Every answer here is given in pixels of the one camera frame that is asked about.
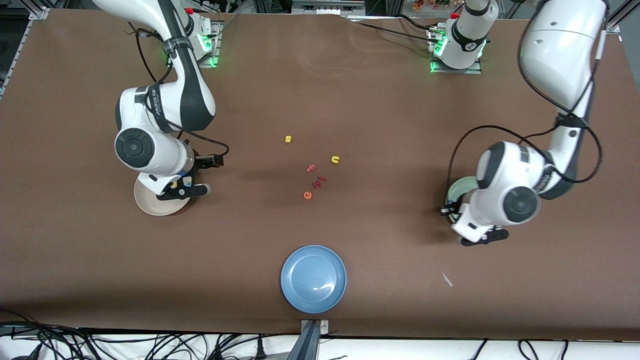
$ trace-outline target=white floor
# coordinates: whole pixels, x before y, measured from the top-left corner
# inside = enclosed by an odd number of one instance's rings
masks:
[[[135,338],[153,338],[153,336],[99,336],[99,338],[111,340],[124,340]],[[214,347],[216,335],[207,336],[209,350]],[[290,351],[296,342],[296,336],[277,336],[264,339],[264,350],[267,354],[281,354]],[[320,345],[318,360],[331,360],[346,356],[345,360],[375,360],[375,359],[403,359],[403,360],[468,360],[473,357],[479,340],[323,340]],[[564,346],[562,341],[532,341],[531,342],[540,360],[558,360]],[[482,350],[478,360],[483,359],[524,359],[518,351],[517,341],[489,341]],[[0,360],[9,360],[17,356],[27,356],[37,345],[32,340],[11,340],[9,337],[0,338]],[[153,341],[133,344],[100,343],[103,350],[116,359],[142,360],[149,353]],[[197,358],[204,357],[206,349],[202,338],[189,342],[194,348]],[[160,359],[167,354],[173,346],[167,346],[160,351],[154,359]],[[59,347],[64,355],[68,350]],[[255,356],[256,342],[251,341],[230,349],[223,355],[225,357],[236,356],[240,359],[249,359]],[[525,353],[531,359],[532,354],[525,347]],[[189,360],[187,352],[172,354],[169,359]],[[639,360],[640,343],[613,343],[613,342],[587,342],[572,341],[569,343],[565,360]],[[43,349],[39,360],[54,360],[50,350]]]

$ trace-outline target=brown table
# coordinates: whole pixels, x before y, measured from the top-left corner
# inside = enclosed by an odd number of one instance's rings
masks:
[[[210,196],[157,218],[138,209],[136,173],[113,151],[120,92],[150,84],[127,24],[52,10],[0,101],[0,306],[71,326],[295,332],[309,316],[284,299],[280,269],[321,244],[349,281],[315,317],[342,335],[638,340],[640,97],[617,36],[597,75],[605,162],[594,180],[487,246],[460,246],[435,211],[466,130],[553,123],[517,71],[524,24],[498,21],[484,73],[462,76],[431,74],[420,40],[337,16],[240,16],[220,66],[203,71],[218,114],[202,134],[230,144],[226,166],[203,173]],[[160,74],[157,43],[143,45]],[[454,175],[503,139],[472,136]],[[586,140],[581,175],[594,159]],[[321,189],[315,176],[328,178]]]

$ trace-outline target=white scrap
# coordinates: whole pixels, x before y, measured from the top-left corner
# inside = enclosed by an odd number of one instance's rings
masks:
[[[440,273],[442,274],[442,277],[444,277],[444,281],[446,281],[447,284],[449,284],[449,287],[452,288],[453,283],[451,282],[451,280],[449,280],[449,278],[443,272],[440,272]]]

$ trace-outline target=cable connector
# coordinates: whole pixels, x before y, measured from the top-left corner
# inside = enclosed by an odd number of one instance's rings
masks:
[[[262,335],[258,335],[258,350],[255,352],[255,360],[264,360],[267,358],[267,354],[262,347]]]

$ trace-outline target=blue plate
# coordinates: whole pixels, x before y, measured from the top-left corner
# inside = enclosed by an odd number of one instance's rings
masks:
[[[301,247],[282,267],[280,285],[287,301],[300,311],[319,314],[331,309],[347,287],[340,257],[320,245]]]

